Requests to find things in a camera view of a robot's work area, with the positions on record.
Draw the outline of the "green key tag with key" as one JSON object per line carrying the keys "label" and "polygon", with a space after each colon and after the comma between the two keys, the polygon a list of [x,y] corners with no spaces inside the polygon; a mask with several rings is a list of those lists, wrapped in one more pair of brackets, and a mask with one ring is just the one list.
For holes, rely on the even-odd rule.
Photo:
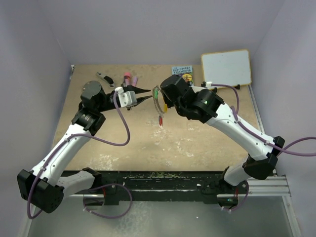
{"label": "green key tag with key", "polygon": [[158,89],[157,88],[154,91],[154,96],[155,96],[156,99],[158,98]]}

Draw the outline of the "keyring yellow clip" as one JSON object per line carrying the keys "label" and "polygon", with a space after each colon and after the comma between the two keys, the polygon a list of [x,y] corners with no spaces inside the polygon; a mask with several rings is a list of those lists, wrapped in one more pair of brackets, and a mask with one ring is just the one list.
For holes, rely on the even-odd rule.
{"label": "keyring yellow clip", "polygon": [[[154,96],[154,91],[156,88],[158,89],[158,98],[157,99]],[[158,85],[156,85],[153,88],[152,94],[153,94],[154,106],[155,106],[155,109],[156,109],[158,115],[161,117],[164,117],[164,115],[167,113],[167,105],[163,101],[162,92],[161,92],[161,89]]]}

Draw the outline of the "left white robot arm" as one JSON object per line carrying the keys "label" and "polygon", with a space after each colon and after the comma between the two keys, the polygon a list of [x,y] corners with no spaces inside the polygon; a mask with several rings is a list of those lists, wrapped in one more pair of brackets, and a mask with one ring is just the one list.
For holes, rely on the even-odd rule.
{"label": "left white robot arm", "polygon": [[23,169],[17,175],[21,197],[27,201],[29,219],[37,217],[31,214],[31,205],[51,213],[68,196],[82,190],[91,194],[101,190],[102,175],[91,168],[84,168],[68,177],[63,177],[62,173],[89,140],[98,140],[95,134],[106,120],[104,111],[137,106],[148,99],[148,96],[137,97],[137,94],[147,92],[146,89],[126,85],[105,93],[97,81],[89,81],[83,86],[79,109],[65,135],[36,166],[30,171]]}

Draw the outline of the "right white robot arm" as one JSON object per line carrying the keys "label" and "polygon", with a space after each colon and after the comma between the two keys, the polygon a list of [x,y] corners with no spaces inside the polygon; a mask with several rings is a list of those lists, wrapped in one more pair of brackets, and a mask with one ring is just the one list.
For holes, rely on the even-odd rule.
{"label": "right white robot arm", "polygon": [[212,126],[239,144],[248,153],[244,163],[225,169],[220,189],[231,193],[241,182],[255,178],[265,180],[275,169],[285,140],[262,133],[240,116],[212,90],[188,85],[180,76],[165,79],[160,89],[168,108],[178,115]]}

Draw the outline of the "purple highlighter pen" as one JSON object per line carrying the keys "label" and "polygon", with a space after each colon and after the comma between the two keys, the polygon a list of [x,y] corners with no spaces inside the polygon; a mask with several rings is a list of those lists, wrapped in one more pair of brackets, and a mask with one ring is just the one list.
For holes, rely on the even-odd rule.
{"label": "purple highlighter pen", "polygon": [[138,82],[138,77],[133,77],[133,79],[132,79],[132,85],[133,85],[134,87],[137,86],[137,82]]}

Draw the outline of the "pink capped dark bottle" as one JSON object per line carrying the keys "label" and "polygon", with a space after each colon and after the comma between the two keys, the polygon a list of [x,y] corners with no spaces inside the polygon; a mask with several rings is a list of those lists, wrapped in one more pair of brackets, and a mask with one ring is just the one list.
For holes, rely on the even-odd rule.
{"label": "pink capped dark bottle", "polygon": [[131,73],[126,72],[123,76],[123,86],[131,85]]}

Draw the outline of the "treehouse paperback book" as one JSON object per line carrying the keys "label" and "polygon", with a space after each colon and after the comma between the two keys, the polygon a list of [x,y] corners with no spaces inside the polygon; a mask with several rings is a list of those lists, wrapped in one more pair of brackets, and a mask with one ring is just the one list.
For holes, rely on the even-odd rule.
{"label": "treehouse paperback book", "polygon": [[173,66],[171,67],[171,74],[180,76],[188,85],[194,85],[193,81],[193,67],[190,66]]}

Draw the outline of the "small whiteboard on stand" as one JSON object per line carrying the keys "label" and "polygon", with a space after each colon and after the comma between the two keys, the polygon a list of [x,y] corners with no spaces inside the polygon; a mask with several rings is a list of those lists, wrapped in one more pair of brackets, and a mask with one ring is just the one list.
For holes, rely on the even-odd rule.
{"label": "small whiteboard on stand", "polygon": [[201,56],[204,82],[244,86],[252,83],[247,49],[205,53]]}

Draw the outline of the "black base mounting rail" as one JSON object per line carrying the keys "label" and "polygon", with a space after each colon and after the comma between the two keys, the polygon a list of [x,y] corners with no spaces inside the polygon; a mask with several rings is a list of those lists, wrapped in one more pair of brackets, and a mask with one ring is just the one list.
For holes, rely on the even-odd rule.
{"label": "black base mounting rail", "polygon": [[106,205],[119,201],[202,202],[237,204],[246,194],[245,181],[236,187],[224,184],[220,171],[101,171],[99,190],[83,190],[89,197],[105,197]]}

